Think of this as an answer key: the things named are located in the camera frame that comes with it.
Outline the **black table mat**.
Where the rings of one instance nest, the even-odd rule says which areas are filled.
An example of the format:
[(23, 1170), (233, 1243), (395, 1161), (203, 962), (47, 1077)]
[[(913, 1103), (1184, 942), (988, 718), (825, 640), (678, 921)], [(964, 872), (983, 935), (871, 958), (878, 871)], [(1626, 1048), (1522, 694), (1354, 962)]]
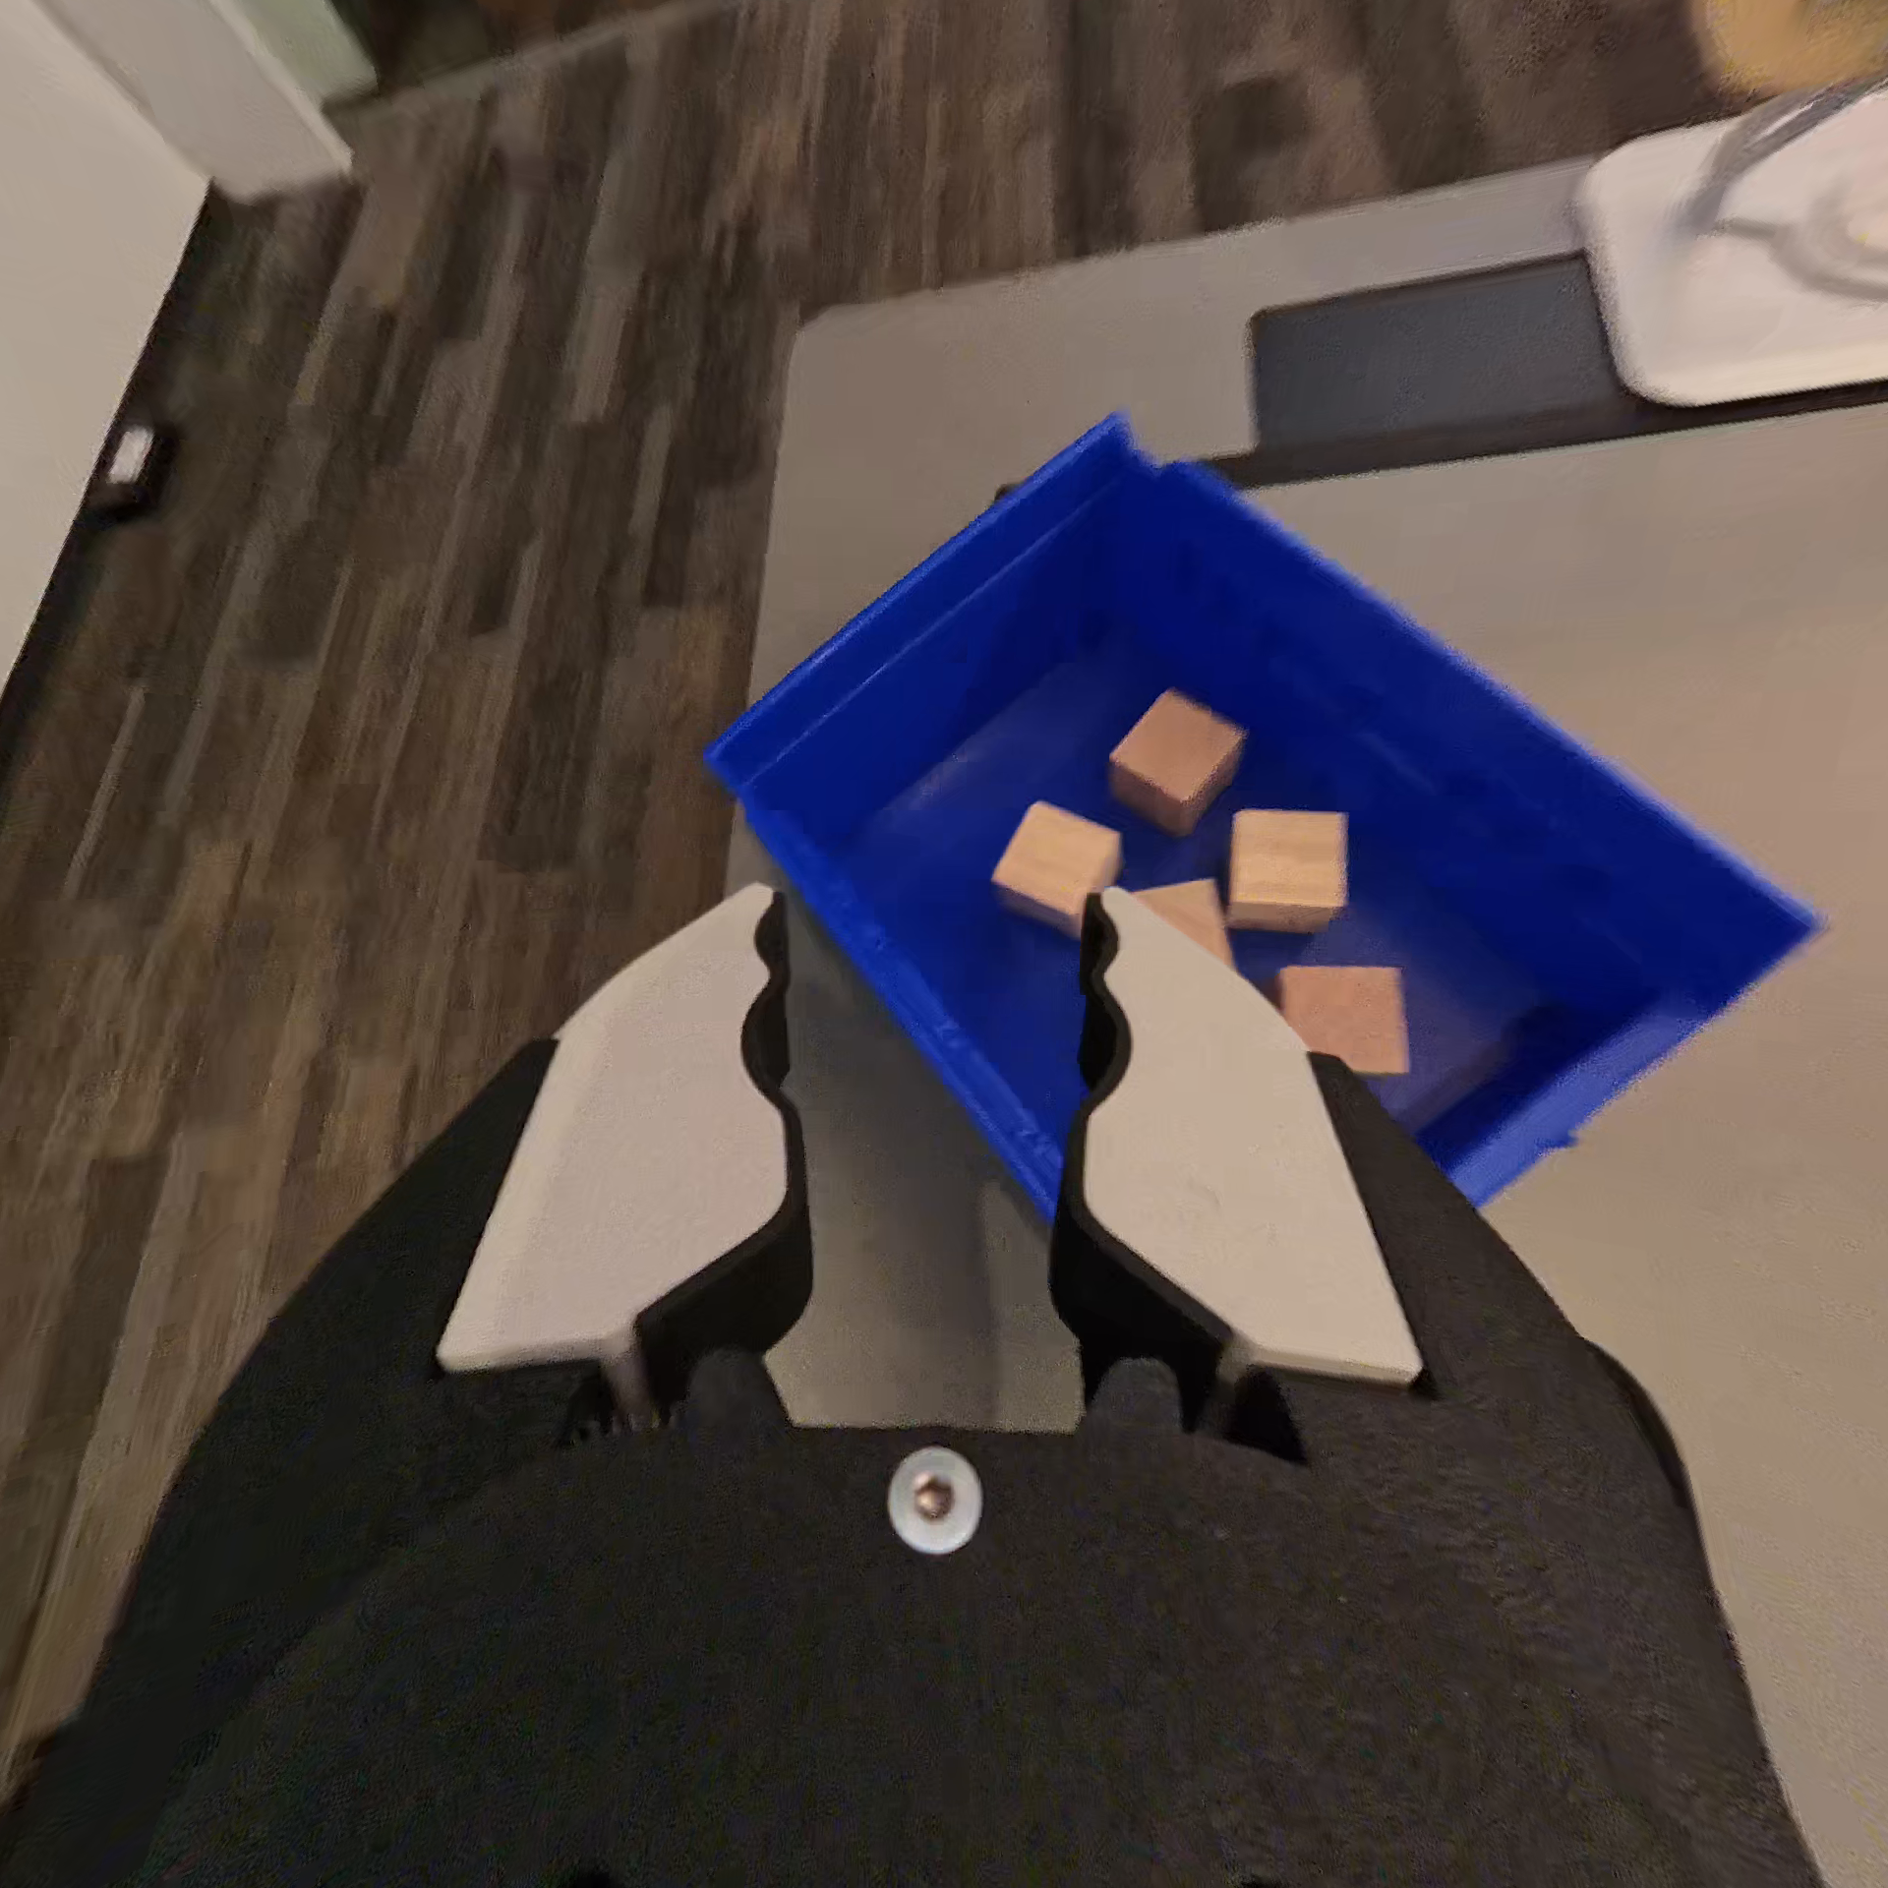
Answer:
[(1264, 449), (1531, 421), (1618, 391), (1576, 255), (1258, 311), (1249, 364)]

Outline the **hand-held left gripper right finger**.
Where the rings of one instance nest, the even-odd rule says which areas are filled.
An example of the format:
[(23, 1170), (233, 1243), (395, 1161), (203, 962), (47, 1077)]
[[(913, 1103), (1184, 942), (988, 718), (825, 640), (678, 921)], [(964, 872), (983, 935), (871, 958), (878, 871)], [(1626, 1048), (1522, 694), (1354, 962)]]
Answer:
[(1255, 1375), (1404, 1392), (1421, 1348), (1313, 1054), (1238, 967), (1128, 888), (1080, 935), (1084, 1095), (1049, 1222), (1049, 1301), (1084, 1400), (1162, 1363), (1184, 1427)]

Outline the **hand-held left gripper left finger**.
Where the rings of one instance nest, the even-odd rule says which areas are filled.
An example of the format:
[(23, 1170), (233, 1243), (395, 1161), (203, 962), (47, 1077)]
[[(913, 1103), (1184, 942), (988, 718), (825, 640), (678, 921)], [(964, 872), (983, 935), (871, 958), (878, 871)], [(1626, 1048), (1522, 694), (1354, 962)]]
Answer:
[(556, 1030), (437, 1336), (448, 1375), (593, 1363), (633, 1422), (712, 1352), (764, 1355), (812, 1297), (784, 1095), (788, 916), (748, 882)]

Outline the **pile of wooden cubes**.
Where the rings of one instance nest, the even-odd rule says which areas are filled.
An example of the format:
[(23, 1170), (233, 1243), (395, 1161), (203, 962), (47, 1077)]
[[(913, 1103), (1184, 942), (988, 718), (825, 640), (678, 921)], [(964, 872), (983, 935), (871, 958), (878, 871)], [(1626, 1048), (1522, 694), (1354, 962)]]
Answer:
[(1032, 1112), (1076, 1081), (1084, 894), (1113, 882), (1241, 972), (1414, 1127), (1507, 1073), (1537, 987), (1246, 708), (1052, 668), (979, 737), (979, 958), (961, 1004)]

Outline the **small white floor box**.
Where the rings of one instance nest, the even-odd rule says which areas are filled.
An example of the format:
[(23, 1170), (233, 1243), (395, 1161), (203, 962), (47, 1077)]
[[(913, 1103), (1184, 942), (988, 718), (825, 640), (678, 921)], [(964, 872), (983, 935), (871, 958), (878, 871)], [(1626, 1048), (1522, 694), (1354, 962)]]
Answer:
[(89, 506), (103, 521), (154, 509), (178, 462), (178, 427), (168, 421), (126, 421), (113, 433), (91, 482)]

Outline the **blue plastic bin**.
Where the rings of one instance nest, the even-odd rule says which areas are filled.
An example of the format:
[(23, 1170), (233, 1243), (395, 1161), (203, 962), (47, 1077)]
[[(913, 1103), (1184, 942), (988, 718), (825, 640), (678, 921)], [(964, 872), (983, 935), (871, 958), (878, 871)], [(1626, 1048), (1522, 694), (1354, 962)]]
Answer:
[(1241, 807), (1352, 822), (1322, 935), (1241, 972), (1395, 964), (1383, 1109), (1477, 1205), (1820, 927), (1229, 484), (1107, 418), (897, 579), (709, 749), (827, 939), (1052, 1216), (1084, 1095), (1076, 942), (999, 904), (1033, 800), (1121, 882), (1224, 866)]

